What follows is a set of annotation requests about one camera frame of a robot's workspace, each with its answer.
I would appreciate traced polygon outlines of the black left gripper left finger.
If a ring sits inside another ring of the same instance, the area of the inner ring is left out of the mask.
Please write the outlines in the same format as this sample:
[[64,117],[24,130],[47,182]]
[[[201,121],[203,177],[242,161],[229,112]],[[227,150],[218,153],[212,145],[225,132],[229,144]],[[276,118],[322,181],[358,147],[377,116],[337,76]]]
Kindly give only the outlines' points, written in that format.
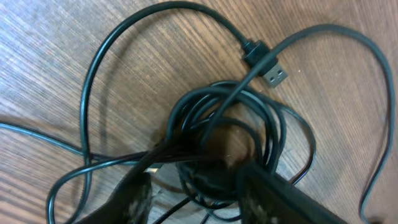
[[151,175],[143,172],[137,177],[126,177],[119,183],[106,203],[78,223],[147,223],[151,206]]

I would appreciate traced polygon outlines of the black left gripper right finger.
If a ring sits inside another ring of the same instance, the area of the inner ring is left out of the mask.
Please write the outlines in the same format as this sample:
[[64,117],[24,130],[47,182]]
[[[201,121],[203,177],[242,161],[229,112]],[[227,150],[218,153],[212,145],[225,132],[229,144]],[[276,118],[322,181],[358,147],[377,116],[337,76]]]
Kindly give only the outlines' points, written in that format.
[[343,224],[345,221],[277,175],[255,163],[238,170],[242,223]]

